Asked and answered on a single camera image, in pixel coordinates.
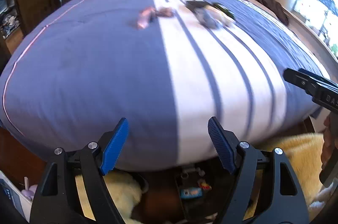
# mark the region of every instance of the yellow fur rug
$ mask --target yellow fur rug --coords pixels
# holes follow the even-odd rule
[[[273,139],[257,147],[266,151],[279,147],[285,152],[303,189],[306,203],[309,206],[310,219],[317,214],[311,211],[311,203],[322,187],[319,173],[322,170],[320,155],[323,143],[322,134],[304,134]],[[129,174],[119,171],[110,172],[104,177],[104,181],[126,224],[139,223],[130,218],[133,208],[141,200],[142,193],[138,183]],[[81,176],[76,177],[76,184],[84,215],[94,219]],[[258,193],[259,191],[256,191],[256,196],[253,198],[256,201],[246,212],[245,219],[254,214]]]

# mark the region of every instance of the blue bedsheet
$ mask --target blue bedsheet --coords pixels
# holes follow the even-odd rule
[[[209,30],[185,1],[62,6],[25,37],[0,77],[6,129],[46,158],[97,141],[125,117],[131,132],[117,168],[156,170],[215,156],[211,116],[258,141],[317,108],[283,70],[328,74],[284,25],[245,0],[206,0],[236,17],[232,28]],[[136,28],[142,9],[165,4],[175,18]]]

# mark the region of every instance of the hand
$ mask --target hand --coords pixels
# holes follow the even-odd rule
[[[334,148],[338,148],[338,138],[333,139],[333,135],[330,131],[330,118],[329,116],[326,117],[324,121],[324,126],[326,127],[324,131],[324,145],[322,149],[322,155],[320,156],[320,159],[322,160],[322,163],[325,165],[327,161],[330,159],[332,152]]]

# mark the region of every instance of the blue gripper pad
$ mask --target blue gripper pad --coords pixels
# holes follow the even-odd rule
[[[109,171],[111,171],[119,158],[122,147],[129,133],[128,120],[126,118],[121,118],[113,133],[113,137],[110,139],[103,151],[102,164],[100,166],[102,175],[106,175]]]
[[[233,143],[229,143],[223,135],[224,129],[219,124],[216,117],[212,117],[208,122],[208,133],[212,143],[218,153],[223,168],[228,170],[230,174],[234,174],[237,170],[235,165],[236,149]]]

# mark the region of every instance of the metal bolt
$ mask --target metal bolt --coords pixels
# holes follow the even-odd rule
[[[281,148],[275,148],[275,153],[276,154],[282,154],[283,150]]]
[[[241,146],[243,149],[247,149],[249,147],[249,143],[242,141],[239,146]]]
[[[62,148],[56,148],[56,149],[54,150],[54,153],[55,153],[55,154],[60,154],[60,153],[62,153]]]
[[[89,149],[95,149],[97,147],[97,143],[96,142],[91,142],[88,144],[88,148]]]

